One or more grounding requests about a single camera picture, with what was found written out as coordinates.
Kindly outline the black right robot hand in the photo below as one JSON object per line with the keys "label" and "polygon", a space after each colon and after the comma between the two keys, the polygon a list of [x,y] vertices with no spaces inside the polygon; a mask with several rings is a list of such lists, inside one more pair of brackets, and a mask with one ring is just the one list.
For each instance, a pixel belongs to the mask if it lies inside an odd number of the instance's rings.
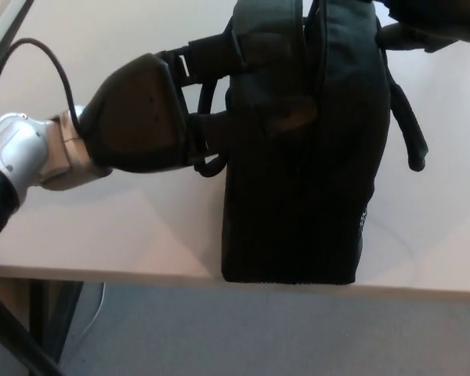
{"label": "black right robot hand", "polygon": [[470,1],[383,1],[395,23],[381,27],[376,42],[386,50],[433,53],[470,43]]}

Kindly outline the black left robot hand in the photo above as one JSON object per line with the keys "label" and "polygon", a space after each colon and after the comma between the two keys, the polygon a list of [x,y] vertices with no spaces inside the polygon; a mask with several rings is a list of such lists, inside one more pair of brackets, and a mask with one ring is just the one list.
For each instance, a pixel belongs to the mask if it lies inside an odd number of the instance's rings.
{"label": "black left robot hand", "polygon": [[150,173],[194,165],[310,123],[316,105],[286,94],[217,114],[190,113],[183,88],[289,62],[282,35],[226,31],[180,49],[147,53],[111,74],[82,111],[77,131],[99,166]]}

